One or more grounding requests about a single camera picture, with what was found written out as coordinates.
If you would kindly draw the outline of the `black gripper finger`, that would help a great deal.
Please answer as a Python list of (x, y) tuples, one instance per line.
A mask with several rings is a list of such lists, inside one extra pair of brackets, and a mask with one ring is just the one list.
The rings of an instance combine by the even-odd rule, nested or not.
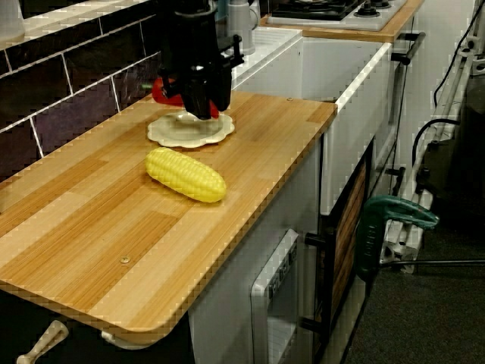
[(232, 70), (230, 66), (222, 67), (213, 76), (211, 100), (218, 111), (227, 110), (230, 104)]
[(206, 78), (186, 78), (183, 81), (181, 96), (185, 109), (198, 119), (211, 119), (210, 104), (211, 81)]

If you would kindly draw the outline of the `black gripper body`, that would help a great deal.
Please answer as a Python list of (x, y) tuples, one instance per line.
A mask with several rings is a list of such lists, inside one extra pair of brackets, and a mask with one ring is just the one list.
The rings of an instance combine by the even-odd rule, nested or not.
[(186, 78), (211, 81), (222, 67), (243, 63), (242, 37), (239, 34), (217, 37), (213, 11), (183, 14), (169, 11), (160, 14), (157, 25), (161, 35), (162, 61), (158, 74), (162, 79), (161, 94), (166, 99), (181, 96)]

